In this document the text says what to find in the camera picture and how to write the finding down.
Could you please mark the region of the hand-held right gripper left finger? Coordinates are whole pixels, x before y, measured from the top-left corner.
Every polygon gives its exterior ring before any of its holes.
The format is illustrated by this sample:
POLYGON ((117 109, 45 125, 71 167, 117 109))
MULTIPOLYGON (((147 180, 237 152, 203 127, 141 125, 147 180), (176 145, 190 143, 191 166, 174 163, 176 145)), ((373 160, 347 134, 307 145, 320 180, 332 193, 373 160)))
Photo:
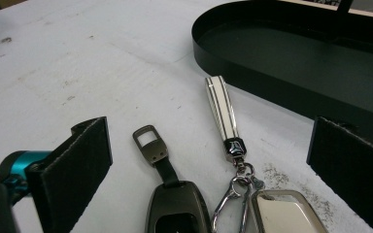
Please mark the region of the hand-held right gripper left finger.
POLYGON ((113 164, 107 119, 81 122, 25 175, 44 233, 69 233, 113 164))

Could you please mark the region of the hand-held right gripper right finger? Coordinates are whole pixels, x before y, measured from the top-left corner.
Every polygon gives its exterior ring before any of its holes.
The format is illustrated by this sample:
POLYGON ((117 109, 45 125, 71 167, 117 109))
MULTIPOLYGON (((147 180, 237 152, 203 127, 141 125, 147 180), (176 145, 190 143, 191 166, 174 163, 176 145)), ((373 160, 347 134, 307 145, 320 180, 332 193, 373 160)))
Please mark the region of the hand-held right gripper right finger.
POLYGON ((373 228, 373 143, 347 123, 318 116, 307 163, 373 228))

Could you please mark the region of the dark grey car key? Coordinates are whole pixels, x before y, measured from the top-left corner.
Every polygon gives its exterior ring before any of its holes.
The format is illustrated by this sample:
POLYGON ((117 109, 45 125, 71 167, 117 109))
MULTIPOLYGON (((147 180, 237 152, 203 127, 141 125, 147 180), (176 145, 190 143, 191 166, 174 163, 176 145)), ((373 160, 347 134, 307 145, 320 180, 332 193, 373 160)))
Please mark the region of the dark grey car key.
POLYGON ((203 195, 194 182, 178 179, 167 146, 156 129, 146 125, 136 130, 132 137, 162 179, 148 206, 145 233, 211 233, 203 195))

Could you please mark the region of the black oval tray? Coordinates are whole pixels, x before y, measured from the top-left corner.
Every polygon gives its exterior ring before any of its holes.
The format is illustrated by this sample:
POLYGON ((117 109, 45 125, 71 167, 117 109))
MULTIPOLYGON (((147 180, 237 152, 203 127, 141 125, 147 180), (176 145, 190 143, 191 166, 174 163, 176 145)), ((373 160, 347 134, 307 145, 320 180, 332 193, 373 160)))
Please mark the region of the black oval tray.
POLYGON ((303 116, 348 122, 373 142, 373 14, 240 1, 202 14, 191 34, 209 75, 303 116))

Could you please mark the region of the white car key with strap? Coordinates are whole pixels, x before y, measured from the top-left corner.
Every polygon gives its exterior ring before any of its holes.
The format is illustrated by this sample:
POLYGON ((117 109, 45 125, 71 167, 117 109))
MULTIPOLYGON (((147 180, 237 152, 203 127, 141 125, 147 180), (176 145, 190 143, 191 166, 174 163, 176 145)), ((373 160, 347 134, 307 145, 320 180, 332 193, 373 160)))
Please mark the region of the white car key with strap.
POLYGON ((205 84, 226 160, 236 169, 211 218, 211 232, 218 233, 220 214, 227 203, 240 199, 238 233, 328 233, 304 195, 295 190, 267 189, 255 176, 254 166, 246 161, 246 145, 239 136, 223 77, 207 78, 205 84))

